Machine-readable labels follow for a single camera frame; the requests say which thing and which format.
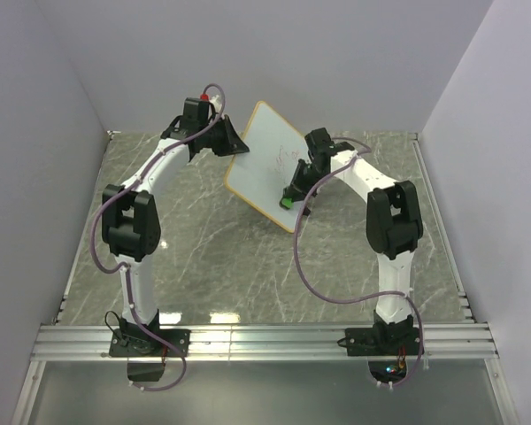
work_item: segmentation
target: marble table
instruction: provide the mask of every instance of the marble table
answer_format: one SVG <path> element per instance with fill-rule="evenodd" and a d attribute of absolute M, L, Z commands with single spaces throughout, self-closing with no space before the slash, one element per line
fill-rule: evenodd
<path fill-rule="evenodd" d="M 410 179 L 419 192 L 425 235 L 412 268 L 413 298 L 424 321 L 465 317 L 458 288 L 435 219 L 423 174 L 408 133 L 359 133 L 373 148 L 366 160 L 398 180 Z M 107 148 L 93 210 L 108 183 L 129 177 L 153 152 L 158 135 L 116 134 Z M 155 296 L 162 322 L 279 323 L 371 321 L 375 301 L 330 305 L 301 283 L 292 258 L 291 235 L 223 186 L 230 158 L 199 154 L 156 202 L 162 237 L 154 254 Z M 365 234 L 366 206 L 344 183 L 329 182 L 312 203 L 300 252 L 304 271 L 322 293 L 352 298 L 377 290 L 378 267 Z M 108 310 L 121 312 L 117 274 L 96 269 L 88 250 L 87 227 L 73 270 L 61 324 L 103 323 Z M 97 238 L 104 263 L 114 264 Z"/>

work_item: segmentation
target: white wall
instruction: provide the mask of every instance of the white wall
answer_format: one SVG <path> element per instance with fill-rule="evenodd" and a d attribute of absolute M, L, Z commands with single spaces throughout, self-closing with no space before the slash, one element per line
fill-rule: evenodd
<path fill-rule="evenodd" d="M 531 0 L 495 0 L 422 133 L 466 290 L 531 424 Z"/>
<path fill-rule="evenodd" d="M 104 131 L 32 0 L 0 0 L 0 425 L 66 285 Z"/>
<path fill-rule="evenodd" d="M 162 131 L 214 81 L 240 129 L 264 99 L 302 131 L 420 131 L 491 0 L 37 3 L 106 128 Z"/>

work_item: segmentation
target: yellow board edge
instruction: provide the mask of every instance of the yellow board edge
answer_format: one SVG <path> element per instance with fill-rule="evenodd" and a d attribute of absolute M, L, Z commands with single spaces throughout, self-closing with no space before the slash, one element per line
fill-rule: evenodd
<path fill-rule="evenodd" d="M 301 135 L 302 137 L 304 137 L 301 132 L 299 130 L 297 130 L 295 127 L 293 127 L 293 125 L 287 121 L 285 118 L 283 118 L 281 116 L 281 114 L 279 114 L 277 111 L 274 110 L 274 108 L 272 108 L 272 106 L 270 104 L 268 104 L 266 101 L 264 100 L 260 100 L 259 102 L 256 103 L 256 106 L 254 107 L 254 111 L 251 113 L 251 116 L 250 116 L 250 119 L 248 120 L 248 124 L 246 124 L 246 128 L 244 129 L 244 132 L 242 133 L 242 140 L 243 138 L 246 136 L 246 133 L 248 132 L 248 129 L 250 128 L 250 125 L 252 123 L 252 121 L 254 120 L 254 117 L 256 116 L 256 112 L 258 111 L 258 108 L 261 104 L 265 104 L 267 106 L 269 106 L 269 108 L 275 112 L 277 114 L 278 117 L 280 117 L 282 120 L 284 120 L 285 122 L 287 122 L 287 124 L 293 128 L 299 135 Z M 236 192 L 234 189 L 232 189 L 230 186 L 228 186 L 228 176 L 230 175 L 230 170 L 232 169 L 232 167 L 234 166 L 234 161 L 235 161 L 235 158 L 236 158 L 236 155 L 234 155 L 232 157 L 232 159 L 230 160 L 230 165 L 228 166 L 228 170 L 227 170 L 227 173 L 224 175 L 224 186 L 225 188 L 227 188 L 228 190 L 230 190 L 232 193 L 234 193 L 237 197 L 239 197 L 242 201 L 244 201 L 246 204 L 248 204 L 249 206 L 251 206 L 252 208 L 254 208 L 256 211 L 258 211 L 259 213 L 261 213 L 262 215 L 265 215 L 269 220 L 273 221 L 275 224 L 277 224 L 280 228 L 282 228 L 283 230 L 289 232 L 289 233 L 295 233 L 295 230 L 294 229 L 290 229 L 286 226 L 284 226 L 282 223 L 280 223 L 279 221 L 277 221 L 274 217 L 272 217 L 270 214 L 266 213 L 265 211 L 263 211 L 261 208 L 259 208 L 257 205 L 255 205 L 254 203 L 252 203 L 249 199 L 246 199 L 245 197 L 243 197 L 240 193 Z"/>

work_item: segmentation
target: whiteboard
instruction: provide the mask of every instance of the whiteboard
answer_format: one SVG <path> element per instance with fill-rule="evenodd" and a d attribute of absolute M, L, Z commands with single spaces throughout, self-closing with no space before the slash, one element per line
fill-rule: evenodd
<path fill-rule="evenodd" d="M 295 232 L 302 203 L 295 202 L 290 210 L 279 203 L 297 161 L 309 159 L 303 135 L 262 101 L 256 104 L 242 139 L 250 152 L 232 158 L 225 186 L 289 233 Z"/>

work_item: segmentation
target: green object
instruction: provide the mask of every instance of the green object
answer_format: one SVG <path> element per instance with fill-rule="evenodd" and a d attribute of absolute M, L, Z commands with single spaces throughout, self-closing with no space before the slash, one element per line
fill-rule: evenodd
<path fill-rule="evenodd" d="M 293 201 L 291 199 L 289 199 L 288 197 L 284 197 L 282 200 L 281 200 L 281 204 L 283 206 L 285 206 L 288 210 L 291 209 L 291 207 L 293 206 Z"/>

